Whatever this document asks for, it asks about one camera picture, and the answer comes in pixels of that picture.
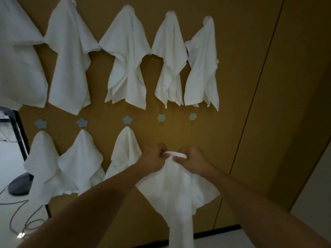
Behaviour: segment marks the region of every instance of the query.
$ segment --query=forearm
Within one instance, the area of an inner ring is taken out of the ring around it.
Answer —
[[[256,248],[328,247],[301,221],[216,167],[204,175],[213,183]]]
[[[137,163],[96,185],[43,224],[19,248],[96,247],[126,196],[146,175]]]

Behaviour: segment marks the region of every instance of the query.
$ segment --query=hand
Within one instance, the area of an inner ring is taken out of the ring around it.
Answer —
[[[173,157],[173,161],[181,164],[189,172],[202,177],[206,177],[210,172],[212,172],[214,166],[209,162],[208,158],[199,147],[182,147],[178,152],[186,154],[187,159]]]
[[[164,143],[158,143],[154,146],[149,146],[144,149],[137,164],[147,174],[159,171],[170,154],[164,153],[168,148]]]

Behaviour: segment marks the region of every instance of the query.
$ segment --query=cable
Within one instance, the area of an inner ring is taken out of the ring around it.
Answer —
[[[7,188],[8,188],[8,186],[9,185],[7,185],[1,192],[0,192],[0,195],[2,194],[2,192],[4,192]],[[16,215],[16,213],[18,213],[18,211],[19,211],[19,209],[24,205],[24,204],[26,204],[27,202],[28,202],[29,200],[27,199],[27,200],[22,200],[22,201],[18,201],[18,202],[12,202],[12,203],[0,203],[0,205],[10,205],[10,204],[18,204],[18,203],[22,203],[20,206],[19,206],[19,208],[14,212],[14,214],[13,214],[13,216],[11,217],[11,219],[10,219],[10,222],[9,222],[9,229],[13,232],[13,233],[15,233],[16,235],[20,235],[21,233],[24,233],[24,231],[25,230],[35,230],[35,229],[37,229],[37,228],[39,228],[41,225],[43,225],[44,224],[44,222],[46,222],[47,221],[47,219],[46,220],[44,220],[44,219],[35,219],[35,220],[33,220],[33,221],[31,221],[31,222],[29,222],[29,220],[31,219],[31,217],[33,217],[43,206],[41,205],[34,213],[32,213],[32,215],[27,219],[27,221],[25,222],[25,224],[24,224],[24,228],[23,228],[23,230],[19,233],[19,232],[17,232],[17,231],[15,231],[14,229],[13,229],[13,227],[12,227],[12,222],[13,222],[13,219],[14,219],[14,217],[15,217],[15,215]],[[32,224],[32,223],[34,223],[34,222],[36,222],[36,221],[42,221],[42,224],[40,224],[40,225],[38,225],[37,227],[33,227],[33,228],[29,228],[29,225],[30,224]],[[23,239],[25,239],[25,237],[27,237],[27,236],[29,236],[29,235],[31,235],[31,233],[30,234],[25,234],[24,236],[22,236],[22,238]]]

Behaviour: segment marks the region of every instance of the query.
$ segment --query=white light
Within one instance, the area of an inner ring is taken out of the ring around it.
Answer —
[[[20,233],[18,236],[17,236],[17,238],[22,238],[22,237],[24,237],[25,236],[25,232],[24,233]]]

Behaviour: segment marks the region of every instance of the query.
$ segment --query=person's left hand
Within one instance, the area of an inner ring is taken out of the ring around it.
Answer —
[[[159,171],[170,154],[164,153],[168,148],[164,143],[158,143],[144,149],[137,164],[147,174]]]

